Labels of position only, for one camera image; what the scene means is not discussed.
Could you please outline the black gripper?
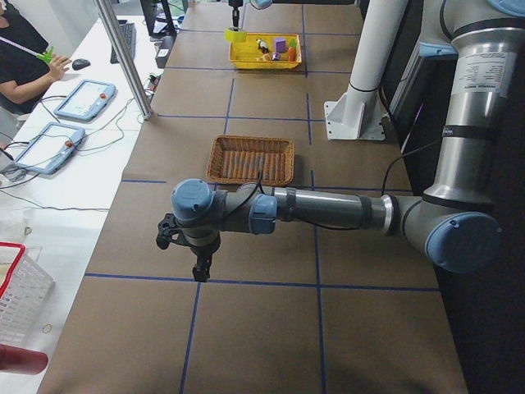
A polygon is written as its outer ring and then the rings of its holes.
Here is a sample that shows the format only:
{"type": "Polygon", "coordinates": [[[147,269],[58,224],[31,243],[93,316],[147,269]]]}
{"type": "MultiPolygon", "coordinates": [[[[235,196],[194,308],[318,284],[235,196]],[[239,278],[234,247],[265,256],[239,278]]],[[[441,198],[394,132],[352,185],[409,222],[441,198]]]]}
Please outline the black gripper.
{"type": "Polygon", "coordinates": [[[192,268],[194,280],[196,282],[207,282],[210,278],[210,267],[212,266],[212,257],[221,246],[221,238],[217,237],[206,245],[191,246],[190,250],[196,256],[196,264],[192,268]]]}
{"type": "Polygon", "coordinates": [[[239,12],[240,12],[240,8],[242,7],[242,0],[229,0],[228,1],[228,4],[230,7],[232,7],[232,25],[233,25],[233,28],[234,29],[238,29],[239,28],[239,22],[240,22],[240,17],[239,17],[239,12]]]}

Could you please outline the person's hand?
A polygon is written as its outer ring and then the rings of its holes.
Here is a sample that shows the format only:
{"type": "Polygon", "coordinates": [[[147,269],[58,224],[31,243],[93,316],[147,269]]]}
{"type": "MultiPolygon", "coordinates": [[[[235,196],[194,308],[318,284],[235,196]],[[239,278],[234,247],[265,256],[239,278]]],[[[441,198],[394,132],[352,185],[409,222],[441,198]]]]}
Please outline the person's hand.
{"type": "Polygon", "coordinates": [[[48,64],[48,67],[49,67],[48,75],[51,78],[51,80],[52,81],[60,80],[69,70],[69,65],[71,63],[72,63],[72,60],[69,57],[54,54],[52,56],[52,59],[50,60],[50,63],[48,64]]]}

